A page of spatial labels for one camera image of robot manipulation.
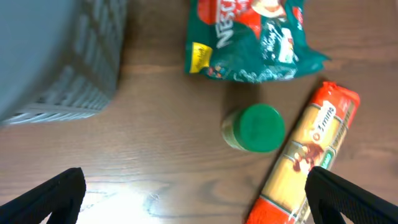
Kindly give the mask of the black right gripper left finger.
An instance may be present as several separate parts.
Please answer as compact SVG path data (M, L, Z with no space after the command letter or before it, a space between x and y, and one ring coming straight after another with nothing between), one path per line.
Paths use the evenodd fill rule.
M4 205L1 223L75 224L86 192L80 167L65 170Z

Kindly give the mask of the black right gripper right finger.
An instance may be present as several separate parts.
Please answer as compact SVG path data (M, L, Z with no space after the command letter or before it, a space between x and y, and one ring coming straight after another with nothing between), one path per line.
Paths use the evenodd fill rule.
M305 184L308 204L316 224L397 224L397 206L340 176L315 166Z

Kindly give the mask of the orange yellow spaghetti packet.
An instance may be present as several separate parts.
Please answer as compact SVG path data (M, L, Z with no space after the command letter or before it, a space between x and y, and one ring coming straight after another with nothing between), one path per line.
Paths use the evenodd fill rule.
M247 224L305 223L310 207L305 193L315 166L330 169L360 105L354 91L323 82L294 128L268 177Z

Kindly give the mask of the green lidded spice jar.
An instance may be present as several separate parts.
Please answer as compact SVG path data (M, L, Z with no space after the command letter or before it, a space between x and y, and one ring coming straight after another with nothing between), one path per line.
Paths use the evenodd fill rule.
M270 153L281 147L285 123L275 108L258 103L227 115L221 124L221 134L232 148Z

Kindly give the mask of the green Nescafe coffee bag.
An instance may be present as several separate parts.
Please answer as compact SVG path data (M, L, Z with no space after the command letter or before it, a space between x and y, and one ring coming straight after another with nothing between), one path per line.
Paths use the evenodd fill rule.
M192 0L185 72L241 83L317 73L328 57L303 28L304 0Z

